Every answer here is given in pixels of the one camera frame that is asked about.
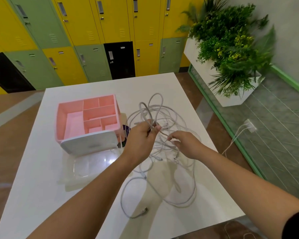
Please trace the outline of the person's left hand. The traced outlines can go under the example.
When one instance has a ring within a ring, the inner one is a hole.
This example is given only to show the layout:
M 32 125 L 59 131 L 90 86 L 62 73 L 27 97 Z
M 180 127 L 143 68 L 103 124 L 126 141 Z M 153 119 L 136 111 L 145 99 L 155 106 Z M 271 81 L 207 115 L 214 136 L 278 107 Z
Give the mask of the person's left hand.
M 138 125 L 136 125 L 130 130 L 120 157 L 124 158 L 133 169 L 150 156 L 155 140 L 156 137 L 141 137 L 138 135 Z

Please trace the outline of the person's right hand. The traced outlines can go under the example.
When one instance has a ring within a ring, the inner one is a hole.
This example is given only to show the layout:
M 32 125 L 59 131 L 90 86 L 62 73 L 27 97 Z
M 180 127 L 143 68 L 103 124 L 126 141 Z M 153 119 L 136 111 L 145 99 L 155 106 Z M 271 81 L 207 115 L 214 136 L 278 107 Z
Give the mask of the person's right hand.
M 191 132 L 176 132 L 183 132 L 182 141 L 172 139 L 172 144 L 175 145 L 186 157 L 201 160 L 205 145 L 203 145 Z

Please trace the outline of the person's left forearm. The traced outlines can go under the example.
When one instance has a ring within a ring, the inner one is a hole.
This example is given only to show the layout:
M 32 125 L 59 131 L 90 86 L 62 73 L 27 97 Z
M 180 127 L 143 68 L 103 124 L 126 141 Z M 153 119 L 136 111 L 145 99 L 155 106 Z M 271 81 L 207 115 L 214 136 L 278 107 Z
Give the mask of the person's left forearm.
M 123 153 L 26 239 L 95 239 L 124 180 L 138 164 Z

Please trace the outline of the person's right forearm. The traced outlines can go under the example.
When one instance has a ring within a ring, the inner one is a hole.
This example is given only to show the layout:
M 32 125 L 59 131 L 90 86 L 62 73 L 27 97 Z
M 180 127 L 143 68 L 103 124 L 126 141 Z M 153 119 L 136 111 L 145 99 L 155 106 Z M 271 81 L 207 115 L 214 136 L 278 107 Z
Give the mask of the person's right forearm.
M 282 239 L 287 220 L 299 212 L 298 198 L 208 147 L 200 161 L 268 239 Z

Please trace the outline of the purple round label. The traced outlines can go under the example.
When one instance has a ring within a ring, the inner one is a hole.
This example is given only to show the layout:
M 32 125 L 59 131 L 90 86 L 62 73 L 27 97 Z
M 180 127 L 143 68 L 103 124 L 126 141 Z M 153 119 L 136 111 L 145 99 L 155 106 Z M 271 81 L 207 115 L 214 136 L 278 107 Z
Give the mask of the purple round label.
M 128 125 L 123 125 L 123 131 L 125 133 L 125 135 L 124 135 L 125 139 L 124 139 L 124 141 L 122 141 L 122 146 L 125 147 L 126 142 L 127 142 L 127 137 L 130 133 L 130 127 Z

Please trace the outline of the clear plastic lid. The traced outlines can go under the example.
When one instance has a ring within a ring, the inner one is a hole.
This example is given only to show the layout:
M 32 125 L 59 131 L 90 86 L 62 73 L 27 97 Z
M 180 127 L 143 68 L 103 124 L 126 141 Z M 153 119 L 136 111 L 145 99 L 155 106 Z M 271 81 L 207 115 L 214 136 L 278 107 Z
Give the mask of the clear plastic lid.
M 122 148 L 112 147 L 80 156 L 64 153 L 58 183 L 64 185 L 67 192 L 82 189 L 115 162 L 122 152 Z

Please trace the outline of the pink compartment organizer box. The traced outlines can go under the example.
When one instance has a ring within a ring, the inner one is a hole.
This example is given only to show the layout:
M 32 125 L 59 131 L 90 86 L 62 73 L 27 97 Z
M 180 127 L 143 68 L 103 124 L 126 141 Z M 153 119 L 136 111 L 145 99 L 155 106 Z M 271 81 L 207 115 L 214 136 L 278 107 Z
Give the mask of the pink compartment organizer box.
M 58 105 L 55 139 L 63 140 L 95 132 L 113 131 L 125 140 L 120 109 L 115 94 L 75 100 Z

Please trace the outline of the white planter box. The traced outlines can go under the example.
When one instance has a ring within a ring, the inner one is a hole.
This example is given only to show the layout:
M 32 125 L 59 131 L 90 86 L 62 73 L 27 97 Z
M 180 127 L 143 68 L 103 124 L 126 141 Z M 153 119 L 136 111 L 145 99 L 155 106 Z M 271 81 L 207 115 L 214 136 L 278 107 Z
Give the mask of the white planter box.
M 237 96 L 231 95 L 230 97 L 226 97 L 223 94 L 218 93 L 219 88 L 216 88 L 216 86 L 210 84 L 215 79 L 215 76 L 218 74 L 216 69 L 212 67 L 214 64 L 213 61 L 208 60 L 202 64 L 198 60 L 199 42 L 194 39 L 187 39 L 184 54 L 190 61 L 194 69 L 198 72 L 204 84 L 207 85 L 207 90 L 212 92 L 212 98 L 215 98 L 221 104 L 222 107 L 243 104 L 260 84 L 260 74 L 257 72 L 256 81 L 254 81 L 253 77 L 251 78 L 251 84 L 253 88 L 249 89 L 248 91 L 244 91 L 242 88 L 240 88 L 239 94 Z

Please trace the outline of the green artificial plants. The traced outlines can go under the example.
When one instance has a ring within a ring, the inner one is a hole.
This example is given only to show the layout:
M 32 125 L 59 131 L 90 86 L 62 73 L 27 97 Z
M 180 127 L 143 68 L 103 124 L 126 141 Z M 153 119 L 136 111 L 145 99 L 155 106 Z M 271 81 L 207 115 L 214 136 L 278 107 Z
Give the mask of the green artificial plants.
M 211 61 L 215 71 L 208 83 L 215 94 L 229 98 L 254 90 L 271 70 L 275 52 L 274 25 L 269 15 L 255 14 L 256 5 L 229 5 L 227 0 L 203 0 L 200 8 L 189 3 L 189 19 L 177 32 L 187 32 L 198 48 L 197 61 Z

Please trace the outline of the row of coloured lockers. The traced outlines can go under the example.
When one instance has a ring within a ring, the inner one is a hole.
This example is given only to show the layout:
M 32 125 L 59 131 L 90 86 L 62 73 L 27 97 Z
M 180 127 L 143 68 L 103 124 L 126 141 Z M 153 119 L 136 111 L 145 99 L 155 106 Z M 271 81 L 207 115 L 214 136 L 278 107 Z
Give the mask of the row of coloured lockers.
M 197 1 L 0 0 L 0 95 L 179 72 Z

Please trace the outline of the black sleeve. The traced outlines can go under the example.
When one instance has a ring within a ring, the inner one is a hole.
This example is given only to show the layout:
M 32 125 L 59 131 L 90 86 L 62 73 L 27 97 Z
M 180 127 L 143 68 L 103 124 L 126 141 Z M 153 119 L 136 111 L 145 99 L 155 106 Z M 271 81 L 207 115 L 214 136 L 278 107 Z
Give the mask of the black sleeve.
M 282 239 L 299 239 L 299 212 L 287 220 L 283 227 Z

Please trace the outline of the white wall plug adapter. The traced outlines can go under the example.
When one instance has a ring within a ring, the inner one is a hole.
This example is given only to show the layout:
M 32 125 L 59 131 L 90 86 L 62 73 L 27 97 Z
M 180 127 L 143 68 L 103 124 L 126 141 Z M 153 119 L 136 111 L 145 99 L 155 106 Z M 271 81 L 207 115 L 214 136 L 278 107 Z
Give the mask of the white wall plug adapter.
M 253 132 L 256 132 L 256 131 L 257 131 L 257 128 L 256 128 L 255 125 L 251 122 L 250 119 L 245 120 L 245 122 L 244 122 L 244 126 L 247 128 L 247 130 L 248 130 L 250 133 L 253 133 Z

